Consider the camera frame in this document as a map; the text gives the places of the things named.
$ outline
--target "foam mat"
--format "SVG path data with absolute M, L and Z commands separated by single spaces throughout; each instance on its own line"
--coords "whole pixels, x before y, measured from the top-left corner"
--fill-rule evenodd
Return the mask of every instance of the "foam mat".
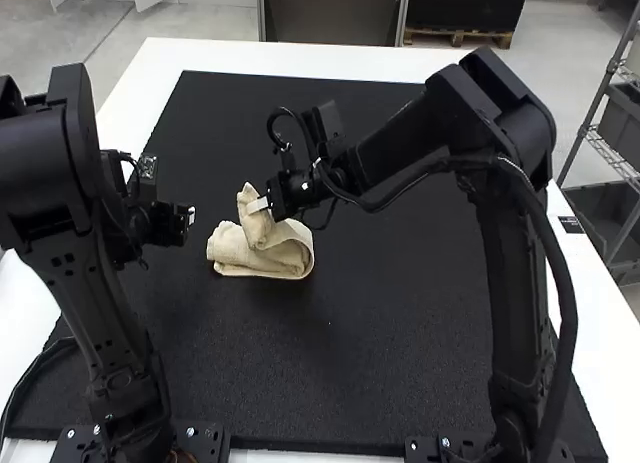
M 194 204 L 197 222 L 184 248 L 146 247 L 149 271 L 121 273 L 162 354 L 177 418 L 221 422 L 236 446 L 396 455 L 407 436 L 492 432 L 482 239 L 452 176 L 426 180 L 377 215 L 338 205 L 314 234 L 316 267 L 303 281 L 224 278 L 205 257 L 215 226 L 237 219 L 243 183 L 262 191 L 279 168 L 265 131 L 272 109 L 335 99 L 355 142 L 420 90 L 182 75 L 146 151 L 159 156 L 159 197 Z M 299 138 L 284 122 L 282 131 Z M 67 333 L 59 321 L 51 339 Z M 88 423 L 86 383 L 79 355 L 52 367 L 10 435 L 56 438 Z M 575 383 L 560 437 L 577 461 L 606 461 Z

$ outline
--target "metal shelf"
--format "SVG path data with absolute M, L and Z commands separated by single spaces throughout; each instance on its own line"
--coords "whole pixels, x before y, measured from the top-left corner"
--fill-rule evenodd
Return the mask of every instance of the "metal shelf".
M 585 141 L 640 195 L 640 173 L 604 141 L 597 126 L 590 126 Z

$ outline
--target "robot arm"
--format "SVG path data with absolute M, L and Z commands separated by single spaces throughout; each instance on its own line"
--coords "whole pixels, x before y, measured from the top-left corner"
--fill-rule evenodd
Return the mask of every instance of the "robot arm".
M 295 167 L 291 144 L 273 131 L 281 115 L 300 125 L 312 161 L 309 168 Z M 577 313 L 566 263 L 544 212 L 556 136 L 546 107 L 495 54 L 482 49 L 429 78 L 418 98 L 351 148 L 342 144 L 332 104 L 301 116 L 281 108 L 267 126 L 283 161 L 283 170 L 267 182 L 262 201 L 276 220 L 330 198 L 375 213 L 428 174 L 455 171 L 458 186 L 476 207 L 484 239 L 493 323 L 489 398 L 495 443 L 504 461 L 553 457 L 571 378 Z M 449 158 L 424 161 L 443 147 Z M 362 197 L 407 173 L 380 200 Z M 545 251 L 561 299 L 557 360 L 547 309 Z
M 173 430 L 162 362 L 116 271 L 143 244 L 182 245 L 193 211 L 156 200 L 152 156 L 129 191 L 130 157 L 99 149 L 82 65 L 54 68 L 47 94 L 26 100 L 0 78 L 0 142 L 0 244 L 47 284 L 78 342 L 106 461 L 118 451 L 164 461 Z

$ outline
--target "beige towel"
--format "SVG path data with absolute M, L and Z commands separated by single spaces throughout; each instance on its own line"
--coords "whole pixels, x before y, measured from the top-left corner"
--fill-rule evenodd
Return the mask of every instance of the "beige towel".
M 299 280 L 313 269 L 313 236 L 299 221 L 276 223 L 268 209 L 247 214 L 260 197 L 250 183 L 237 195 L 240 225 L 222 221 L 207 241 L 207 259 L 226 276 Z

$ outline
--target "floor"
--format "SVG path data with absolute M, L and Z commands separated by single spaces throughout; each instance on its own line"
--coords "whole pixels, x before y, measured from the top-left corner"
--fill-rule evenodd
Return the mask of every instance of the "floor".
M 500 56 L 554 114 L 558 174 L 629 15 L 625 3 L 597 12 L 578 4 L 528 1 L 512 48 Z M 0 0 L 0 74 L 24 94 L 46 91 L 52 66 L 84 62 L 100 108 L 148 36 L 257 40 L 255 9 L 161 4 L 144 13 L 122 2 L 72 0 L 53 13 L 48 0 Z M 482 40 L 465 41 L 474 47 Z M 415 46 L 447 46 L 421 39 Z M 611 180 L 611 170 L 584 146 L 567 183 Z M 640 319 L 640 286 L 624 289 Z

